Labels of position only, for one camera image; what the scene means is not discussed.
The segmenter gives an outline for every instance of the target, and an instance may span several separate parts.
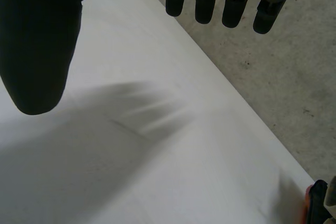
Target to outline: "gray floor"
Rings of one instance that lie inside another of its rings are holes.
[[[336,175],[336,0],[287,0],[266,35],[252,29],[260,0],[238,27],[222,25],[225,0],[198,24],[185,0],[182,27],[313,179]]]

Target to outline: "white surface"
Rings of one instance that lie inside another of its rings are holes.
[[[159,1],[83,5],[56,109],[0,87],[0,223],[298,223],[312,179]]]

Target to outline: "concrete floor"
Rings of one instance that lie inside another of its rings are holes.
[[[313,179],[336,175],[336,0],[287,0],[273,29],[253,31],[260,0],[238,27],[194,19],[185,0],[177,21],[234,85]]]

